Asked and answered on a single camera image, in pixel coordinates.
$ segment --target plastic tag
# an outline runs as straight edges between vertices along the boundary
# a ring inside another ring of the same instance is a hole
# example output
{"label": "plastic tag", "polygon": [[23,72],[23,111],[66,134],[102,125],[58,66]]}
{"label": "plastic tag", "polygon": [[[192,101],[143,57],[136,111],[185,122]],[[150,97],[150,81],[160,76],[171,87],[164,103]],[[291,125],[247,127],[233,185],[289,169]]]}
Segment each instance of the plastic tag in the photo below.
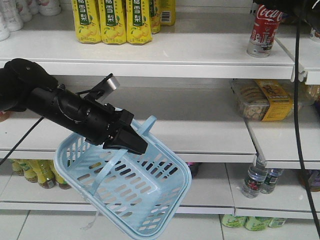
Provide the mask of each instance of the plastic tag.
{"label": "plastic tag", "polygon": [[270,107],[264,115],[262,122],[281,121],[290,112],[293,101],[277,80],[256,79],[256,84],[268,99]]}

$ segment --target yellow beverage can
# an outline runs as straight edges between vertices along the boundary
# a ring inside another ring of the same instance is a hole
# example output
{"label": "yellow beverage can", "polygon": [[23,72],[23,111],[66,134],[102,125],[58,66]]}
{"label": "yellow beverage can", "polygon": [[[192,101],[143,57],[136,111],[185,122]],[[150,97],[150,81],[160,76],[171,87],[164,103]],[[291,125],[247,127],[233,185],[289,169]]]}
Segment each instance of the yellow beverage can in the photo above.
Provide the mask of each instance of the yellow beverage can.
{"label": "yellow beverage can", "polygon": [[151,16],[151,33],[160,32],[160,0],[150,0],[150,16]]}
{"label": "yellow beverage can", "polygon": [[176,22],[176,0],[161,0],[161,25],[174,25]]}
{"label": "yellow beverage can", "polygon": [[126,40],[133,45],[152,41],[149,0],[126,0]]}
{"label": "yellow beverage can", "polygon": [[101,39],[106,44],[127,41],[126,9],[123,0],[99,0]]}
{"label": "yellow beverage can", "polygon": [[72,0],[74,28],[83,44],[101,42],[98,4],[95,0]]}

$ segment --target black wire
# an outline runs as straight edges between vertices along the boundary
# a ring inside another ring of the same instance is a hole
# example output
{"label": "black wire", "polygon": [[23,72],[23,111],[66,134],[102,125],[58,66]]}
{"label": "black wire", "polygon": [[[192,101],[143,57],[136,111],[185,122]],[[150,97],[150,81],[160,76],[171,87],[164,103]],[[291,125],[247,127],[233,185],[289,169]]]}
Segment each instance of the black wire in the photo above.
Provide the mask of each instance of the black wire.
{"label": "black wire", "polygon": [[31,133],[31,131],[44,119],[44,117],[42,116],[38,121],[36,121],[35,124],[33,124],[33,126],[23,135],[23,137],[16,143],[16,145],[14,145],[14,147],[8,152],[7,155],[5,155],[5,157],[0,161],[0,165],[3,164],[8,157],[16,150],[16,148],[22,143],[22,141],[29,135],[29,133]]}
{"label": "black wire", "polygon": [[[306,7],[306,0],[303,1],[300,16]],[[312,198],[311,189],[308,181],[308,176],[305,168],[304,157],[301,148],[300,131],[299,131],[299,119],[298,119],[298,89],[299,89],[299,44],[300,44],[300,28],[301,28],[301,17],[298,19],[296,25],[296,39],[295,39],[295,58],[294,58],[294,97],[293,97],[293,115],[294,115],[294,129],[296,137],[296,146],[299,156],[301,175],[305,184],[305,190],[308,197],[310,209],[313,216],[313,221],[320,239],[320,224],[315,208],[314,200]]]}

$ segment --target coca-cola logo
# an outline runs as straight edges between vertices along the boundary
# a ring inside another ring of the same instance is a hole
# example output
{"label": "coca-cola logo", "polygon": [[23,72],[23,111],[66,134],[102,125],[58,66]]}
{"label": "coca-cola logo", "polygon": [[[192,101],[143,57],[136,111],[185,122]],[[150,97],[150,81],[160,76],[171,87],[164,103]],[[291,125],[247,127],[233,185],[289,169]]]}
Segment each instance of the coca-cola logo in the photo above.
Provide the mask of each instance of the coca-cola logo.
{"label": "coca-cola logo", "polygon": [[256,18],[266,20],[268,22],[279,22],[283,13],[279,10],[266,9],[265,5],[261,5],[257,11]]}

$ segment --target white bottle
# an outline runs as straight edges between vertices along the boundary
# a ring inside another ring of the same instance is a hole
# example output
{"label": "white bottle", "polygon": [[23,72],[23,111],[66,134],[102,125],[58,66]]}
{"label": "white bottle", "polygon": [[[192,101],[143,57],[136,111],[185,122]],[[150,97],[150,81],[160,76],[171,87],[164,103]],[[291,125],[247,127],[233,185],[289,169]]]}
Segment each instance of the white bottle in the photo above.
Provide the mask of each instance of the white bottle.
{"label": "white bottle", "polygon": [[37,0],[39,13],[44,16],[54,16],[61,13],[59,0]]}
{"label": "white bottle", "polygon": [[35,15],[39,12],[37,0],[26,0],[26,2],[28,3],[28,7],[32,15]]}
{"label": "white bottle", "polygon": [[10,36],[10,32],[7,28],[4,15],[0,11],[0,41],[7,39]]}
{"label": "white bottle", "polygon": [[16,0],[16,8],[24,23],[29,22],[32,19],[27,0]]}
{"label": "white bottle", "polygon": [[0,7],[6,26],[10,32],[18,31],[24,27],[24,22],[18,13],[15,0],[0,0]]}

